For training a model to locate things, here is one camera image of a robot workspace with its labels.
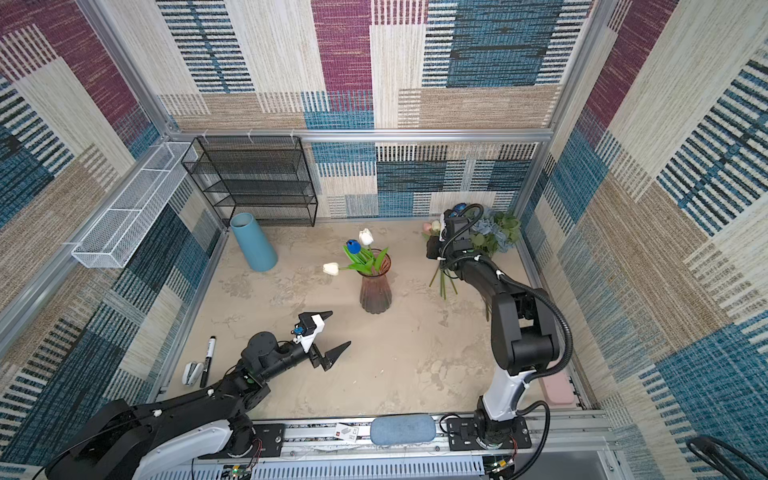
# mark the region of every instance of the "black mesh rack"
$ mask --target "black mesh rack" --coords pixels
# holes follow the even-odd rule
[[[221,219],[247,212],[261,225],[315,226],[317,195],[295,137],[198,137],[182,162]]]

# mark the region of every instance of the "patchwork carpet wall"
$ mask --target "patchwork carpet wall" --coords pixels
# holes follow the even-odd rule
[[[621,0],[523,218],[636,478],[768,458],[768,4]]]
[[[74,0],[0,2],[0,310],[158,139]],[[0,478],[145,402],[220,234],[185,180],[123,270],[77,267],[0,363]]]
[[[592,0],[104,0],[181,130],[547,127]],[[306,145],[318,217],[514,203],[530,144]]]

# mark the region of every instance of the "marker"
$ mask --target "marker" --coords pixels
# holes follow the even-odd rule
[[[203,366],[203,375],[200,376],[200,388],[204,389],[208,384],[208,372],[210,371],[210,361],[214,358],[214,346],[216,345],[216,337],[212,336],[208,340],[208,353],[205,356],[205,365]]]

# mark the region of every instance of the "white mesh basket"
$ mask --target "white mesh basket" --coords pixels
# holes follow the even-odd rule
[[[94,223],[72,256],[87,268],[123,268],[174,194],[197,153],[185,142],[167,142]]]

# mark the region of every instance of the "beige tabletop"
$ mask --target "beige tabletop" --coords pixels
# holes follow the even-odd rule
[[[272,379],[272,392],[250,412],[252,418],[474,410],[495,368],[484,303],[458,280],[458,295],[449,286],[447,300],[437,281],[429,286],[437,262],[425,258],[421,225],[397,220],[265,227],[279,257],[266,273],[248,267],[230,235],[167,394],[191,391],[181,384],[181,373],[187,362],[204,360],[210,336],[217,338],[210,373],[215,382],[237,362],[251,336],[266,330],[288,340],[299,313],[333,310],[317,346],[325,352],[347,340],[352,345],[328,372],[302,362]],[[389,247],[392,258],[387,274],[392,306],[379,315],[360,307],[357,272],[323,272],[324,263],[345,264],[344,241],[357,238],[364,227],[373,232],[373,246]],[[516,250],[497,253],[494,261],[528,283]],[[521,406],[541,398],[534,384]]]

